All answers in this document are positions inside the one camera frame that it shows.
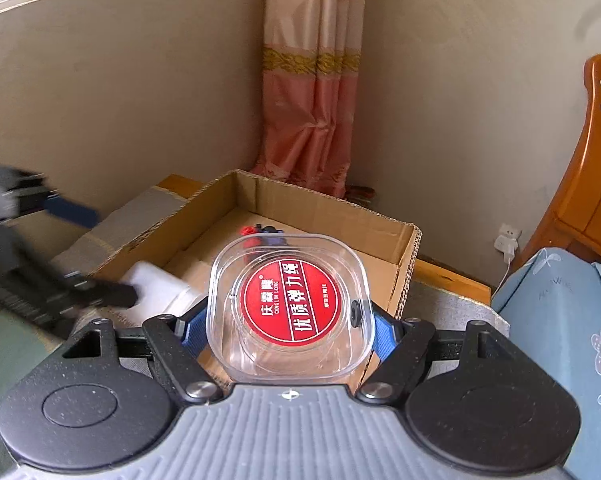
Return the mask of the white plastic box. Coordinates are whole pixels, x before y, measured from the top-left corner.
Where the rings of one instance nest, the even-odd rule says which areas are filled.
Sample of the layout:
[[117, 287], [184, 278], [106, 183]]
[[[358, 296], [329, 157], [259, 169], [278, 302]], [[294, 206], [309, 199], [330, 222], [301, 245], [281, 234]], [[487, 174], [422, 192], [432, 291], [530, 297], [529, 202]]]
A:
[[122, 324], [141, 326], [148, 318], [169, 314], [176, 318], [186, 314], [207, 296], [205, 289], [196, 288], [148, 262], [138, 262], [122, 277], [138, 294], [137, 303], [117, 311]]

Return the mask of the clear box red label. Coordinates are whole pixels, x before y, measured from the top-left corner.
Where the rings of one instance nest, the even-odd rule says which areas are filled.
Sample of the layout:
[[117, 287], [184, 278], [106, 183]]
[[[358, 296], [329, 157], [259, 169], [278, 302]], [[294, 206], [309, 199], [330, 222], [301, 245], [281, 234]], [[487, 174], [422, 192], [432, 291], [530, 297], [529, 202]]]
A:
[[212, 263], [206, 335], [231, 382], [347, 384], [367, 361], [375, 322], [366, 270], [346, 244], [320, 234], [257, 235]]

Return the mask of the dark blue dice cube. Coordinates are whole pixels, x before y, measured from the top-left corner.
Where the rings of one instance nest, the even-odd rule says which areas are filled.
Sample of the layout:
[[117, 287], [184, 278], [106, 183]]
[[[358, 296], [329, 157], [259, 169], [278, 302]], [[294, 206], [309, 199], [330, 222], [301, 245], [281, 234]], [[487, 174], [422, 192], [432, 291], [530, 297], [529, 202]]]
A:
[[287, 241], [283, 230], [275, 226], [263, 226], [257, 223], [255, 226], [257, 244], [259, 246], [286, 246]]

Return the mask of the checked table cloth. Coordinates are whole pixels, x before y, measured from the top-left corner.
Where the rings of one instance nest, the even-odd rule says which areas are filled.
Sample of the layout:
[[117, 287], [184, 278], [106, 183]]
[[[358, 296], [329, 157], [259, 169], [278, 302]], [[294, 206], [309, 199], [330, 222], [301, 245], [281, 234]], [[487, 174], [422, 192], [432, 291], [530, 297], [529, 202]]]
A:
[[403, 322], [416, 226], [232, 171], [94, 269], [0, 224], [0, 307], [58, 346], [0, 393], [10, 479], [489, 479], [411, 422], [428, 374]]

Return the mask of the blue floral bedding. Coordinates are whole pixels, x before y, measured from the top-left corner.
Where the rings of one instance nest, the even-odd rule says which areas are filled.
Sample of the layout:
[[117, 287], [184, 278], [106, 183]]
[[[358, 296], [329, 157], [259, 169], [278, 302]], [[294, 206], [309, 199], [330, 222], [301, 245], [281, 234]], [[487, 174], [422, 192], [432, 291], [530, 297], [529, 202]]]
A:
[[566, 469], [601, 479], [601, 264], [543, 248], [491, 301], [509, 339], [575, 398], [581, 428]]

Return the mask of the cardboard box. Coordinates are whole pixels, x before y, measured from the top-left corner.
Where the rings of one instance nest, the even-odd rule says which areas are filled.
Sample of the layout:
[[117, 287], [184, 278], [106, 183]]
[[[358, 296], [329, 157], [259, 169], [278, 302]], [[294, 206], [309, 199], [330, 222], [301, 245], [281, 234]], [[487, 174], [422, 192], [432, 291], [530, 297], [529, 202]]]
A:
[[146, 261], [206, 287], [212, 263], [244, 226], [260, 223], [286, 233], [327, 235], [360, 258], [372, 299], [393, 318], [401, 315], [422, 233], [401, 222], [299, 186], [233, 170], [198, 188], [169, 177], [157, 191], [174, 192], [174, 211], [159, 214], [128, 242], [113, 248], [93, 273], [118, 281]]

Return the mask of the wooden headboard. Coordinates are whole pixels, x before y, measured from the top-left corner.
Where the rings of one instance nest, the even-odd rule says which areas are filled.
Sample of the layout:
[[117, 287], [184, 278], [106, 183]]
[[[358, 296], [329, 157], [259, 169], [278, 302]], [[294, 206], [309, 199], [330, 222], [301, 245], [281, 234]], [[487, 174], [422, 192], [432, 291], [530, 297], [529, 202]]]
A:
[[549, 208], [515, 257], [516, 271], [542, 248], [562, 248], [601, 263], [601, 54], [585, 62], [585, 124]]

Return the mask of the pink curtain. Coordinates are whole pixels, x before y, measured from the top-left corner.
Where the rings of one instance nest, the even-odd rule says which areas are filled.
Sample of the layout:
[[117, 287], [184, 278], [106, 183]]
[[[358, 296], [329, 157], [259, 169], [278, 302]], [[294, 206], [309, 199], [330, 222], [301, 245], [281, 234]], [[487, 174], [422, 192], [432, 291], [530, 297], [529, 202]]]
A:
[[261, 176], [343, 196], [365, 0], [266, 0]]

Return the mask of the white wall plug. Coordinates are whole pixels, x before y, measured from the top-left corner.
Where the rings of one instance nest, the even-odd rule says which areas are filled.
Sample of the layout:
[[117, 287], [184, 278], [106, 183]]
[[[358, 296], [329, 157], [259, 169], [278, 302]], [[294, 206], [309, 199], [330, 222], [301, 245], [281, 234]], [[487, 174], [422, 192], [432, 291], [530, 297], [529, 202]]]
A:
[[518, 249], [518, 240], [521, 237], [521, 230], [510, 226], [509, 224], [501, 224], [498, 236], [495, 238], [493, 247], [503, 256], [503, 261], [506, 264], [511, 264], [516, 256]]

